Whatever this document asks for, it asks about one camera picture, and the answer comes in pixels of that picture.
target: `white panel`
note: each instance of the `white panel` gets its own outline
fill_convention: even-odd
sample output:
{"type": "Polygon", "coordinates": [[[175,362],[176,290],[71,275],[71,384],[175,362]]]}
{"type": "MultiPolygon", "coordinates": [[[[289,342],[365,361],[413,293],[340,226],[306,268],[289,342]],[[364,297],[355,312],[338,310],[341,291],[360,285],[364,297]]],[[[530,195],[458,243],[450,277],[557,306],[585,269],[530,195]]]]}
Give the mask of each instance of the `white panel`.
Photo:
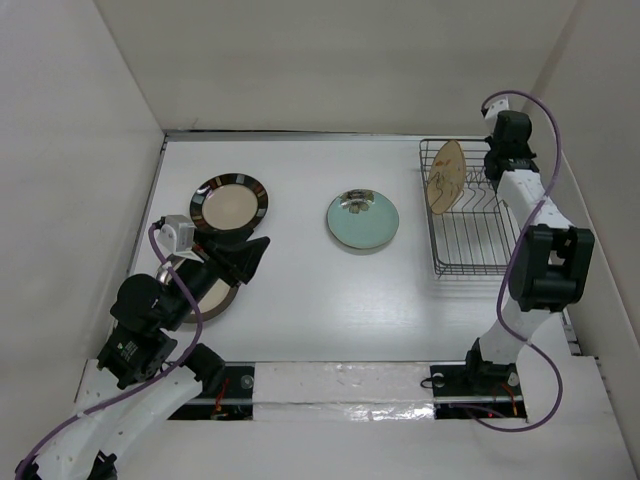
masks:
{"type": "Polygon", "coordinates": [[[574,0],[98,0],[161,126],[485,133],[574,0]]]}
{"type": "MultiPolygon", "coordinates": [[[[527,408],[540,418],[553,399],[553,374],[534,352],[525,350],[523,357],[523,386],[531,387],[527,408]]],[[[296,410],[276,421],[172,421],[121,478],[634,478],[593,359],[568,357],[559,366],[566,401],[555,419],[533,432],[496,433],[471,420],[301,421],[296,410]]],[[[507,425],[514,422],[521,425],[507,425]]]]}
{"type": "MultiPolygon", "coordinates": [[[[362,138],[168,144],[147,225],[188,215],[195,190],[218,174],[246,173],[269,193],[255,236],[271,245],[252,282],[204,329],[225,360],[460,360],[495,321],[495,279],[433,274],[419,140],[362,138]],[[327,207],[351,188],[379,191],[400,214],[395,238],[376,253],[348,251],[326,226],[327,207]]],[[[134,270],[157,266],[145,235],[134,270]]],[[[551,341],[566,350],[555,324],[551,341]]],[[[193,331],[183,325],[171,335],[184,348],[193,331]]]]}
{"type": "Polygon", "coordinates": [[[0,1],[2,478],[72,411],[162,134],[90,0],[0,1]]]}
{"type": "MultiPolygon", "coordinates": [[[[571,318],[583,351],[600,357],[614,409],[638,466],[640,4],[586,0],[574,17],[547,65],[538,93],[558,117],[568,161],[600,242],[584,298],[571,309],[571,318]]],[[[549,172],[550,136],[542,116],[536,112],[533,118],[539,164],[549,172]]],[[[554,199],[576,225],[588,226],[575,192],[576,185],[564,168],[554,199]]]]}

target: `white wall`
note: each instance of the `white wall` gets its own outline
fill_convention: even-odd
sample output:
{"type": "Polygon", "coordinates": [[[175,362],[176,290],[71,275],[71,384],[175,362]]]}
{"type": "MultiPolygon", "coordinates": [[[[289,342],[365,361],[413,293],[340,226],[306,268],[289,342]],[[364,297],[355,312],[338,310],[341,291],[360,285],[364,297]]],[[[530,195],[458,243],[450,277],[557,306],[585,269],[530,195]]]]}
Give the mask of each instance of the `white wall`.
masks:
{"type": "MultiPolygon", "coordinates": [[[[600,357],[612,404],[637,466],[640,3],[579,3],[536,93],[558,117],[565,153],[599,240],[585,295],[571,309],[572,320],[584,351],[600,357]]],[[[549,172],[551,137],[542,116],[535,112],[533,118],[539,163],[549,172]]],[[[588,226],[570,177],[564,168],[555,200],[576,224],[588,226]]]]}
{"type": "Polygon", "coordinates": [[[0,2],[0,477],[71,411],[162,133],[90,0],[0,2]]]}
{"type": "Polygon", "coordinates": [[[165,129],[483,134],[575,0],[97,0],[165,129]]]}

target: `teal plate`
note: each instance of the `teal plate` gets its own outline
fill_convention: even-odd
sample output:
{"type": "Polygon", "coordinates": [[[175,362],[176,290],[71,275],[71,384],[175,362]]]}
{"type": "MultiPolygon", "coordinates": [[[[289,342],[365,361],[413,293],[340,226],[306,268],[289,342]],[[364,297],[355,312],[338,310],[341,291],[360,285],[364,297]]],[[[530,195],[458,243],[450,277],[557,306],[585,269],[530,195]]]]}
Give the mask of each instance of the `teal plate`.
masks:
{"type": "Polygon", "coordinates": [[[331,233],[345,245],[369,249],[391,241],[400,217],[393,203],[381,193],[349,190],[331,202],[327,223],[331,233]]]}

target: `plate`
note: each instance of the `plate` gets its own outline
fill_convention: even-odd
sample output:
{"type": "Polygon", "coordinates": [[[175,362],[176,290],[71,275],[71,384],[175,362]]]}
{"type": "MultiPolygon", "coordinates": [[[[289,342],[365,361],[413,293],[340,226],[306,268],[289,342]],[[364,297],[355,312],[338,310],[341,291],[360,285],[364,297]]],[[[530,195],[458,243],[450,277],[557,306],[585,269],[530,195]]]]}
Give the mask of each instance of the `plate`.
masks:
{"type": "Polygon", "coordinates": [[[391,241],[398,231],[400,217],[393,203],[381,193],[356,189],[331,202],[327,223],[340,242],[369,249],[391,241]]]}
{"type": "Polygon", "coordinates": [[[269,207],[269,196],[255,178],[226,173],[203,183],[191,198],[189,213],[202,232],[219,232],[256,226],[269,207]]]}
{"type": "Polygon", "coordinates": [[[462,147],[449,140],[438,151],[427,180],[427,200],[431,211],[441,215],[449,210],[464,189],[467,162],[462,147]]]}
{"type": "MultiPolygon", "coordinates": [[[[184,261],[183,258],[176,257],[175,255],[170,255],[168,260],[171,262],[171,266],[174,269],[178,268],[184,261]]],[[[156,273],[156,279],[159,282],[168,285],[171,282],[171,275],[163,268],[160,268],[156,273]]],[[[198,306],[202,312],[202,320],[206,322],[207,320],[211,320],[224,312],[229,305],[231,305],[234,298],[236,298],[237,293],[238,287],[230,287],[222,280],[218,280],[214,283],[206,295],[202,297],[200,302],[198,302],[198,306]]],[[[183,322],[197,323],[196,315],[193,313],[193,310],[183,320],[183,322]]]]}

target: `brown striped plate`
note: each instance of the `brown striped plate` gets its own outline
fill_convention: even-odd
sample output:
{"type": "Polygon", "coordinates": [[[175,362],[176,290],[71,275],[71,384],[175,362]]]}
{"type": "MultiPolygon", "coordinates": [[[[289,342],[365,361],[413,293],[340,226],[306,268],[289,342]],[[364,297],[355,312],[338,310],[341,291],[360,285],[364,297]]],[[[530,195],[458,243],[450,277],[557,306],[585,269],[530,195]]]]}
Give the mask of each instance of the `brown striped plate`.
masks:
{"type": "Polygon", "coordinates": [[[259,181],[243,173],[226,173],[196,190],[189,213],[198,230],[213,233],[256,228],[268,207],[269,196],[259,181]]]}

